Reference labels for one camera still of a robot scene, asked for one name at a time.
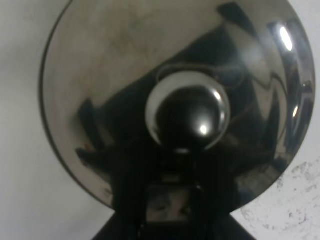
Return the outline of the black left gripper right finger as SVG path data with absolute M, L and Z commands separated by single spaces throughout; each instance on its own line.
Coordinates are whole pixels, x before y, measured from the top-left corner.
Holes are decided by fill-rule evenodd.
M 205 223 L 208 240 L 253 240 L 232 216 L 240 208 L 240 195 L 230 171 L 232 155 L 211 150 L 200 155 L 197 180 L 204 192 Z

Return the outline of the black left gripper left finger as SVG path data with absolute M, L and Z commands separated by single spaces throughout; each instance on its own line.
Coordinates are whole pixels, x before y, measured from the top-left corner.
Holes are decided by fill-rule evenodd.
M 92 154 L 91 167 L 108 177 L 115 211 L 104 234 L 125 239 L 145 223 L 147 206 L 157 196 L 159 160 L 160 153 L 154 149 L 109 149 Z

